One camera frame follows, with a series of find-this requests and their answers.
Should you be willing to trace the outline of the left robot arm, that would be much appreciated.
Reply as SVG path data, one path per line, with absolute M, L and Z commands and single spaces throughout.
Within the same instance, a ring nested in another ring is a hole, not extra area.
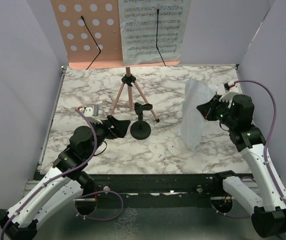
M 71 193 L 75 198 L 88 197 L 95 193 L 95 181 L 84 168 L 94 157 L 96 150 L 106 139 L 124 138 L 130 120 L 117 120 L 108 115 L 101 123 L 93 123 L 85 117 L 87 125 L 79 126 L 69 139 L 69 144 L 42 180 L 16 205 L 0 209 L 0 238 L 8 236 L 12 240 L 31 240 L 37 233 L 40 223 L 37 213 L 48 213 L 43 207 L 63 186 L 76 184 Z

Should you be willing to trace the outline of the white paper sheet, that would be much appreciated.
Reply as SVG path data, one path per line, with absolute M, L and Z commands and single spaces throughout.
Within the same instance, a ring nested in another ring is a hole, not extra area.
M 199 80 L 190 79 L 185 84 L 182 121 L 179 136 L 187 148 L 194 151 L 202 138 L 206 121 L 197 106 L 209 102 L 216 94 L 218 87 Z

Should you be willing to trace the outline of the pink folding music stand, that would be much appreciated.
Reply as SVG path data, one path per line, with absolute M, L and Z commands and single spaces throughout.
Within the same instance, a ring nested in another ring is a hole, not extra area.
M 122 57 L 119 0 L 53 0 L 51 6 L 72 69 L 89 70 L 125 68 L 121 88 L 128 89 L 128 108 L 134 109 L 133 90 L 139 85 L 131 73 L 132 67 L 173 66 L 180 62 L 165 64 L 144 63 L 124 65 Z

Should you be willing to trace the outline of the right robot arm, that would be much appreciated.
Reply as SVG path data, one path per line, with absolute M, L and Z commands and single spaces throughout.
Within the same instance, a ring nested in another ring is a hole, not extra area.
M 272 163 L 267 141 L 253 121 L 255 106 L 251 97 L 236 94 L 232 100 L 221 101 L 215 95 L 209 102 L 197 106 L 208 121 L 219 121 L 228 128 L 229 137 L 247 162 L 257 187 L 256 194 L 234 172 L 215 175 L 213 192 L 219 196 L 228 193 L 249 214 L 257 234 L 271 237 L 286 233 L 286 188 Z

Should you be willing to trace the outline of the printed sheet music page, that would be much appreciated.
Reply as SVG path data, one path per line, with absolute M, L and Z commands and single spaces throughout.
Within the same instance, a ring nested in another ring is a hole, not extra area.
M 178 61 L 190 6 L 189 0 L 118 1 L 124 65 Z

